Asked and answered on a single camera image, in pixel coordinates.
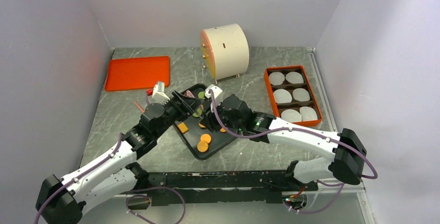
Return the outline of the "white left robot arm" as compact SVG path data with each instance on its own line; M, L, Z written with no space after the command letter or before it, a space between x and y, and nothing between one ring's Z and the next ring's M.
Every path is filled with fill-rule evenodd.
M108 151L61 178L50 175L43 181L34 223L41 218L46 223L78 223L92 208L117 194L147 189L149 173L137 161L172 124L186 120L204 101L176 91L171 98L163 93L153 93L153 98L156 102L146 106L139 122L120 133Z

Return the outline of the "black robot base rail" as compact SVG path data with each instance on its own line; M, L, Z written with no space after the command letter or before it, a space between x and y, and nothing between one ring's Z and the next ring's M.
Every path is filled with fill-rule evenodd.
M300 186L284 170L233 172L155 172L136 182L132 193L145 193L153 206L186 203L281 203L289 195L318 190L317 183Z

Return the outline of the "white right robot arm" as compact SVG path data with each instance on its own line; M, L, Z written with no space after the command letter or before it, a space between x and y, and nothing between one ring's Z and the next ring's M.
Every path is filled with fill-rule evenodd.
M367 151L357 134L303 127L271 114L251 110L236 95L221 100L212 89L205 92L202 124L211 131L224 129L242 139L267 144L283 144L310 151L319 157L293 161L286 170L285 183L291 190L319 179L335 178L349 185L360 184Z

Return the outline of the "green sandwich cookie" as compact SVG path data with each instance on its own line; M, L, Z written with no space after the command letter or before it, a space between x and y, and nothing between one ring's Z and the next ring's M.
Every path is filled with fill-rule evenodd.
M193 117L195 118L200 118L202 116L203 110L201 108L198 108L194 113L193 113Z

